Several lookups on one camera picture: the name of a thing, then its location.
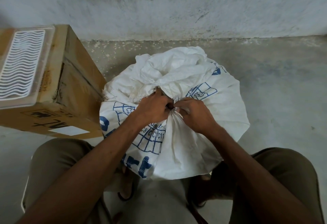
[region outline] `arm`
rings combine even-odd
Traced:
[[[179,107],[186,125],[213,143],[263,223],[317,223],[288,189],[216,123],[202,101],[185,98],[174,107]]]
[[[168,102],[161,90],[143,98],[119,128],[62,174],[17,223],[83,223],[138,133],[168,118]]]

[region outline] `hand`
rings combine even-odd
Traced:
[[[145,127],[150,123],[158,123],[166,120],[170,111],[168,107],[172,105],[173,99],[163,95],[162,90],[158,88],[156,92],[148,97],[142,98],[136,110],[130,115],[137,115],[138,122],[142,127]]]
[[[213,128],[220,127],[201,100],[186,97],[176,102],[174,107],[178,108],[177,112],[182,115],[185,124],[194,132],[206,135]]]

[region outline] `brown box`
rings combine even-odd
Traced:
[[[0,29],[0,58],[14,31]],[[105,84],[72,28],[56,25],[36,104],[0,110],[0,125],[62,138],[102,136],[99,110]]]

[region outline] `person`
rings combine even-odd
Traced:
[[[35,152],[22,223],[112,223],[103,192],[132,141],[146,125],[168,118],[171,99],[160,90],[143,98],[110,136],[92,148],[85,141],[53,139]],[[174,104],[187,126],[206,136],[223,157],[209,180],[191,180],[188,208],[232,198],[230,223],[324,223],[318,179],[301,154],[268,148],[249,155],[219,126],[200,100]]]

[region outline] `gray floor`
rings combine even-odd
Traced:
[[[243,40],[84,42],[107,80],[135,56],[177,46],[200,46],[240,81],[251,127],[239,144],[249,153],[286,147],[305,155],[317,170],[322,208],[327,215],[327,38],[294,37]],[[20,200],[28,163],[50,139],[0,127],[0,220],[13,223],[22,214]],[[90,142],[96,144],[100,139]],[[181,181],[142,181],[129,203],[105,193],[109,210],[123,210],[121,223],[196,223],[185,208]],[[209,223],[228,223],[231,201],[211,201],[199,212]]]

